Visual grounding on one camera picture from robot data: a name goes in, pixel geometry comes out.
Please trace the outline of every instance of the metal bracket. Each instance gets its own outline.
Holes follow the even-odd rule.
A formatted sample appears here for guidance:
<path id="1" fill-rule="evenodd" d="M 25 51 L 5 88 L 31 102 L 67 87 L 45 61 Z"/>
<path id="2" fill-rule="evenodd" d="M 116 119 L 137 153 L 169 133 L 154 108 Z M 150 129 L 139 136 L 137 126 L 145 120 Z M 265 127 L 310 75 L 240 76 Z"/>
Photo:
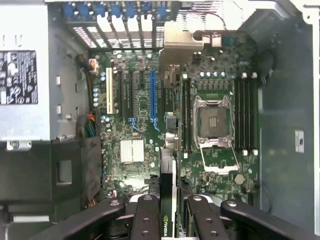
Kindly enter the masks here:
<path id="1" fill-rule="evenodd" d="M 171 67 L 170 76 L 176 72 L 178 66 L 184 66 L 194 52 L 202 51 L 203 41 L 196 41 L 193 33 L 183 31 L 181 24 L 175 21 L 168 21 L 164 24 L 164 45 L 160 50 L 160 79 L 164 80 L 164 86 L 174 85 L 175 78 L 165 77 L 165 72 Z"/>

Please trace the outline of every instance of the power supply label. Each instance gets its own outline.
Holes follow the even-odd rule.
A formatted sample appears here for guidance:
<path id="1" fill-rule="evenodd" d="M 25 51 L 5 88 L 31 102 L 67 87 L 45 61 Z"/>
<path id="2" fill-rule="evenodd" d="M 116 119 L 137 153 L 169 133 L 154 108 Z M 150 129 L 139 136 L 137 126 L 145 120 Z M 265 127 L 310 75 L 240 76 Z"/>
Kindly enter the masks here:
<path id="1" fill-rule="evenodd" d="M 0 51 L 0 105 L 37 103 L 36 51 Z"/>

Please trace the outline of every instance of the chipset heatsink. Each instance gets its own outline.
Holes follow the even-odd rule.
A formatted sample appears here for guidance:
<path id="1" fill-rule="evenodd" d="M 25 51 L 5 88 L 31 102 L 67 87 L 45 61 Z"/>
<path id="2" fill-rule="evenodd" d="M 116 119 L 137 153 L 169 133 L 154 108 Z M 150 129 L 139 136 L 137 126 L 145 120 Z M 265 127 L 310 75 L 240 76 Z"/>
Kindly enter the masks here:
<path id="1" fill-rule="evenodd" d="M 122 164 L 143 162 L 145 160 L 144 140 L 120 141 L 120 156 Z"/>

